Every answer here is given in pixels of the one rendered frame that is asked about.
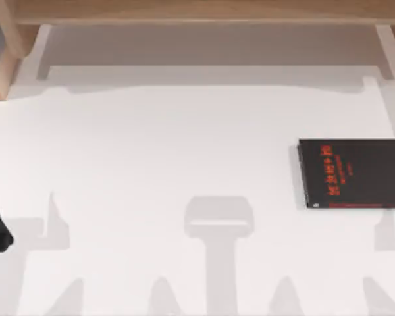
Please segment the wooden shelf unit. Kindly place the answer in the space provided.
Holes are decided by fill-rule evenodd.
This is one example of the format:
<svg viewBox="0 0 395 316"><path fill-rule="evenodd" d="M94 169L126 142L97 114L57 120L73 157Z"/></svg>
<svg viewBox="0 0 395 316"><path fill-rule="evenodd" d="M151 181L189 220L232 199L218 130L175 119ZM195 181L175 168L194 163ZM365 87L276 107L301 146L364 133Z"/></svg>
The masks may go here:
<svg viewBox="0 0 395 316"><path fill-rule="evenodd" d="M51 26L38 80L52 66L77 74L60 84L80 93L139 82L148 70L231 67L320 70L369 66L377 30L395 39L395 0L0 0L0 31L25 59Z"/></svg>

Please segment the black book with red lettering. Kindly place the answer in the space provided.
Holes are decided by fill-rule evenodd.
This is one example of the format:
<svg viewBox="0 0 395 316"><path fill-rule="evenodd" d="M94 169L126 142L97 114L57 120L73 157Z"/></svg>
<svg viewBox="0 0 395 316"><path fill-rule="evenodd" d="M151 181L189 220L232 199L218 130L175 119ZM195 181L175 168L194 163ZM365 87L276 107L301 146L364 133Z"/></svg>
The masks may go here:
<svg viewBox="0 0 395 316"><path fill-rule="evenodd" d="M395 208L395 139L300 139L308 208Z"/></svg>

